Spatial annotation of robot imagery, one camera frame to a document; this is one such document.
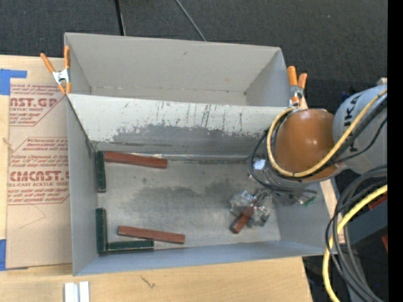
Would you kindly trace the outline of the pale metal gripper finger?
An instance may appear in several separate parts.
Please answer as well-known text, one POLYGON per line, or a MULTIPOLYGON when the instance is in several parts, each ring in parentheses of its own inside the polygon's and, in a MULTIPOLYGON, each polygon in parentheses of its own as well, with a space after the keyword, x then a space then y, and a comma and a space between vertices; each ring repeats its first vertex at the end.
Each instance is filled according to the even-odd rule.
POLYGON ((230 212, 233 215, 240 215, 241 213, 253 215, 256 212, 256 204, 256 195, 244 191, 231 197, 230 212))
POLYGON ((253 214, 249 220, 250 227, 263 227, 268 221, 272 210, 271 200, 256 201, 253 206, 253 214))

